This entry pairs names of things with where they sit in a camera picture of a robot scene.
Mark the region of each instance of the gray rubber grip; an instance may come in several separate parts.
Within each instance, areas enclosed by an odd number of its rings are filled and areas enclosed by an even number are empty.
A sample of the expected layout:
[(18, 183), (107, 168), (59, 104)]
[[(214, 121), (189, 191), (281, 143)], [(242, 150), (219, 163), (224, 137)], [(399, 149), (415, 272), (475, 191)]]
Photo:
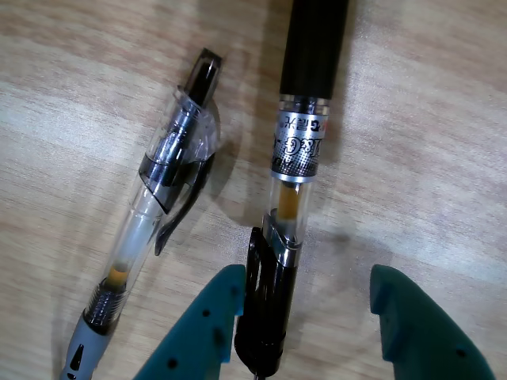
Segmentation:
[(81, 316), (69, 343), (65, 367), (62, 369), (59, 380), (90, 380), (108, 347), (111, 336), (112, 333), (97, 334)]

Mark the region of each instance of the green plastic object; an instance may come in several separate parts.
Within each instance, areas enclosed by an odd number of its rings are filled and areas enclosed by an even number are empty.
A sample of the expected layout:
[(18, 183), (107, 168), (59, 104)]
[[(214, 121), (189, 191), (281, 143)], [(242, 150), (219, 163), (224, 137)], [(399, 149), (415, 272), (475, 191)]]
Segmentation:
[(242, 315), (246, 270), (222, 269), (169, 331), (135, 380), (217, 380), (231, 359), (234, 316)]
[(494, 380), (467, 335), (400, 271), (373, 266), (370, 303), (380, 316), (383, 358), (393, 363), (396, 380)]

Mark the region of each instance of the metal spring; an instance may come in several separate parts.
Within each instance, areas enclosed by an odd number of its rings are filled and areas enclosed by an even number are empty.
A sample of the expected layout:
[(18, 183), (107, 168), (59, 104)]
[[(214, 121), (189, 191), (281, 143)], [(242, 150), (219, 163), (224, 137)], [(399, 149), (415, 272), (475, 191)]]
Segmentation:
[(90, 327), (102, 333), (114, 325), (126, 299), (127, 292), (124, 288), (114, 291), (105, 286), (103, 279), (94, 289), (83, 317)]

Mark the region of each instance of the black pen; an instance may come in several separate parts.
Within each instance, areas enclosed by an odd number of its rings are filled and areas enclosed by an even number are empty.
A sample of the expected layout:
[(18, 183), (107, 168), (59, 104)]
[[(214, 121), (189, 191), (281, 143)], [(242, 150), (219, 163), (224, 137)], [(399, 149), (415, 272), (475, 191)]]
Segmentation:
[(254, 227), (234, 346), (255, 378), (278, 371), (348, 0), (294, 0), (280, 84), (269, 205)]
[(221, 62), (203, 49), (186, 85), (178, 87), (164, 112), (139, 167), (109, 261), (72, 335), (59, 380), (90, 380), (153, 243), (155, 255), (160, 254), (204, 187), (216, 149), (215, 122), (205, 108)]

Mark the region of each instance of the wooden table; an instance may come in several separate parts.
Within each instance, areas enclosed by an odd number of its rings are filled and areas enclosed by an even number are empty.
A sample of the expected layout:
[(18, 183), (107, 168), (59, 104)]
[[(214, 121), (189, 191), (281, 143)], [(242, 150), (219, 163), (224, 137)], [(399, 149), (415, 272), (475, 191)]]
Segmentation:
[[(269, 179), (290, 0), (0, 5), (0, 378), (51, 378), (164, 104), (203, 46), (227, 57), (204, 194), (145, 263), (94, 378), (131, 378), (223, 266)], [(368, 310), (401, 268), (507, 377), (507, 2), (350, 6), (284, 379), (392, 379)], [(235, 353), (222, 378), (252, 378)]]

